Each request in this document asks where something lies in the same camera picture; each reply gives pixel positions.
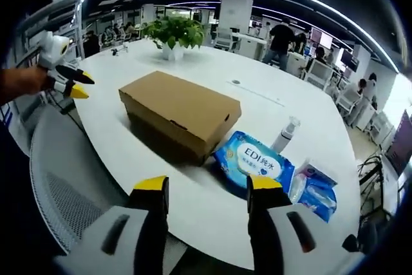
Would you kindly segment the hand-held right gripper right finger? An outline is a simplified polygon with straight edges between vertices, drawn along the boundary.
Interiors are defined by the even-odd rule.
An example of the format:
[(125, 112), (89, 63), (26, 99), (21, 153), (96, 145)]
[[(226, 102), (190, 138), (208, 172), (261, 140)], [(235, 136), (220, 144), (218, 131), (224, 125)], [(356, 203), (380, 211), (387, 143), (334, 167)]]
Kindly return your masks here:
[(364, 257), (271, 178), (248, 176), (247, 207), (256, 274), (350, 274)]

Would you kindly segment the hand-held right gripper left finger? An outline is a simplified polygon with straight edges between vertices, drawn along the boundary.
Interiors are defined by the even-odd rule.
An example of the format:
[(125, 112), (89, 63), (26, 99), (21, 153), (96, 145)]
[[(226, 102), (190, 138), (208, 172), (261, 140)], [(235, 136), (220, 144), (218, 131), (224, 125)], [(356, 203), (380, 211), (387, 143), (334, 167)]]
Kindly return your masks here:
[(66, 256), (59, 274), (162, 274), (168, 233), (169, 177), (135, 184), (125, 205), (98, 217)]

